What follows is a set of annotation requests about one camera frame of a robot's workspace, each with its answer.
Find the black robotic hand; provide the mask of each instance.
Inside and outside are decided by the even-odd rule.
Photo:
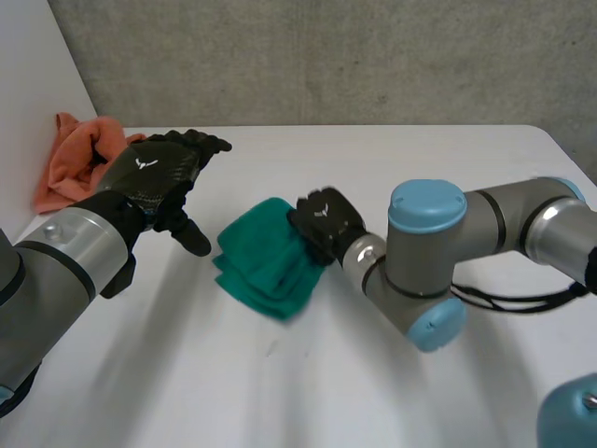
[[[136,264],[132,247],[142,231],[170,231],[193,255],[210,253],[209,240],[183,206],[209,160],[231,149],[225,140],[195,130],[152,135],[128,146],[107,170],[96,193],[73,205],[107,219],[129,248],[129,260],[102,296],[114,297],[131,284]]]
[[[203,257],[209,240],[183,210],[199,172],[231,144],[214,135],[169,131],[133,143],[114,161],[98,186],[125,196],[144,214],[145,230],[170,231],[186,250]]]
[[[309,242],[312,256],[324,266],[342,259],[348,247],[367,233],[363,218],[334,188],[328,187],[299,198],[288,212],[290,224]]]

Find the logo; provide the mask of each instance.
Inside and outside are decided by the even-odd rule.
[[[139,159],[135,159],[134,161],[137,162],[137,166],[139,167],[140,170],[143,170],[147,166],[155,165],[156,163],[158,163],[158,159],[155,159],[154,161],[149,161],[148,163],[145,163],[144,161],[140,161]]]
[[[329,210],[329,206],[326,204],[326,207],[321,212],[315,212],[313,215],[315,217],[327,217],[327,211]]]

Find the white wall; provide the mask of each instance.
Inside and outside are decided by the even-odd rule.
[[[0,227],[14,241],[34,216],[35,186],[56,130],[54,115],[95,117],[45,0],[0,2]]]

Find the black cable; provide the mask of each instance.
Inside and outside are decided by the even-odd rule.
[[[573,301],[579,297],[584,297],[589,294],[589,290],[578,282],[573,283],[568,289],[564,291],[555,292],[552,294],[545,294],[540,296],[527,296],[527,297],[508,297],[508,296],[497,296],[488,294],[476,289],[475,287],[467,287],[464,285],[452,284],[452,293],[458,297],[461,301],[481,308],[483,310],[496,311],[497,313],[511,313],[517,315],[529,315],[534,313],[544,313],[546,311],[559,308],[566,303]],[[487,305],[479,303],[478,301],[472,301],[466,296],[474,297],[482,301],[486,301]],[[505,303],[534,303],[535,306],[529,306],[526,308],[505,308],[496,301],[502,301]]]

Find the light blue joint cap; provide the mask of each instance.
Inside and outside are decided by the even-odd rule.
[[[568,180],[568,179],[564,179],[563,177],[550,177],[550,179],[554,179],[554,180],[559,180],[560,182],[562,182],[566,187],[568,187],[575,195],[576,197],[582,201],[583,203],[585,203],[587,200],[585,199],[585,195],[582,194],[582,192],[580,191],[580,189],[576,186],[576,184],[572,181],[572,180]]]
[[[539,448],[594,448],[597,441],[597,409],[583,398],[597,396],[597,373],[565,383],[543,401],[537,416]]]
[[[388,209],[390,224],[406,233],[435,233],[466,213],[465,194],[447,180],[415,179],[398,185]]]
[[[458,336],[465,323],[465,305],[457,297],[451,297],[425,311],[406,336],[419,350],[429,353]]]
[[[12,398],[14,392],[10,390],[8,387],[4,387],[0,385],[0,404],[4,403],[7,399]]]

